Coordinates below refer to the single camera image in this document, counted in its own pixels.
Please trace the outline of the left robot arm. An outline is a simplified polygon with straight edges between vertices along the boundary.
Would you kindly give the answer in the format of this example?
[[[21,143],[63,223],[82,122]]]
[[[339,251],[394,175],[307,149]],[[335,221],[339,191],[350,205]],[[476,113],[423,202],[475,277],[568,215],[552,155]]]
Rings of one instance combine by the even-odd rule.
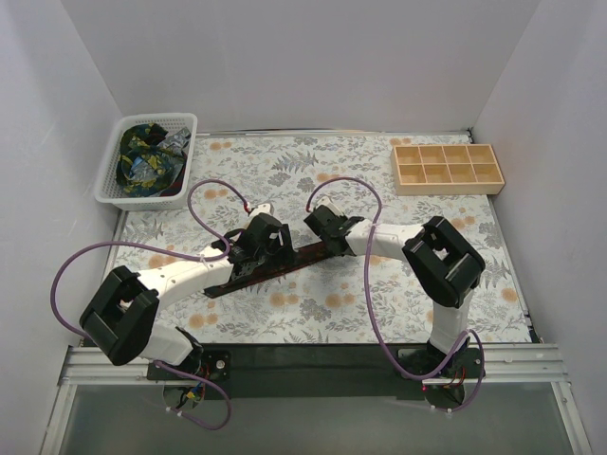
[[[178,261],[132,272],[113,269],[81,315],[80,324],[115,366],[137,357],[169,364],[180,378],[195,377],[202,366],[201,345],[187,331],[156,321],[172,303],[211,288],[248,286],[255,271],[277,259],[293,258],[290,231],[268,213],[258,213],[218,261]]]

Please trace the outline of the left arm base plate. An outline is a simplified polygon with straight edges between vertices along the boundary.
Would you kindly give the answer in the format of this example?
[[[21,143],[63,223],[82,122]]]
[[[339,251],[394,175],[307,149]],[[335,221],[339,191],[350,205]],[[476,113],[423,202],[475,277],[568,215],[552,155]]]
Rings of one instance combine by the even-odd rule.
[[[196,374],[211,381],[222,381],[230,376],[230,364],[229,351],[210,349],[192,351],[179,365],[170,365],[170,368]],[[159,368],[154,363],[148,366],[146,378],[155,381],[183,380],[183,377]]]

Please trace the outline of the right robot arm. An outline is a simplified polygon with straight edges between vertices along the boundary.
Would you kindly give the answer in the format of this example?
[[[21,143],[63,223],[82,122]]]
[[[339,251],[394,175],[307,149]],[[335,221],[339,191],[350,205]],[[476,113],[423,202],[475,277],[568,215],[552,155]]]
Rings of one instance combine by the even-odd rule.
[[[444,217],[423,225],[390,225],[348,217],[333,205],[319,205],[304,219],[328,249],[340,256],[373,255],[409,265],[432,301],[432,330],[426,347],[399,360],[401,368],[422,375],[451,376],[464,364],[469,343],[469,307],[486,263]]]

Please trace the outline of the dark red patterned tie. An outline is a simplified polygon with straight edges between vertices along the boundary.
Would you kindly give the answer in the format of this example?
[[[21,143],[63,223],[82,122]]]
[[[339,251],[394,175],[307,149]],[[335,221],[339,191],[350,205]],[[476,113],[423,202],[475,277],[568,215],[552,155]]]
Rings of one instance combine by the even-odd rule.
[[[316,243],[294,249],[285,246],[281,252],[266,255],[260,263],[252,259],[236,262],[235,272],[226,283],[204,289],[208,298],[218,298],[240,289],[283,277],[291,272],[306,268],[333,257],[323,243]]]

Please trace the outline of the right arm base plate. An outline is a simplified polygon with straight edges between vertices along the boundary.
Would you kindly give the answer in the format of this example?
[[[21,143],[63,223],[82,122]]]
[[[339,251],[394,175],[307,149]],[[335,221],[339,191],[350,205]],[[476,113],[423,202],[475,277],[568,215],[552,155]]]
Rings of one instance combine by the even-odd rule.
[[[433,371],[446,355],[430,346],[417,349],[399,349],[396,360],[409,373],[424,375]],[[461,379],[484,377],[481,368],[480,350],[477,348],[462,348],[456,352],[446,366],[434,378]]]

